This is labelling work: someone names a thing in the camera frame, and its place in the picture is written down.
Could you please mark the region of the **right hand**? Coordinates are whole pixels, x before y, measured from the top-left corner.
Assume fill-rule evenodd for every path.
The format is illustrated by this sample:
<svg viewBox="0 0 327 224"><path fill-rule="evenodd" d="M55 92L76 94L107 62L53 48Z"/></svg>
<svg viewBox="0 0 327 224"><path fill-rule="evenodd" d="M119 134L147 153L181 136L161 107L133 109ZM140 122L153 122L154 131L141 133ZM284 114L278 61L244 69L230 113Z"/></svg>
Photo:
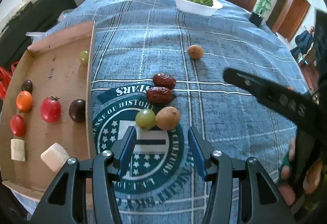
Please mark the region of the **right hand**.
<svg viewBox="0 0 327 224"><path fill-rule="evenodd" d="M291 179L295 172L292 164L295 161L296 139L293 137L289 143L288 151L280 167L280 177L278 180L278 189L288 206L294 204L299 197L299 183L294 183ZM305 195L312 195L323 183L323 162L318 159L315 161L305 174L300 191Z"/></svg>

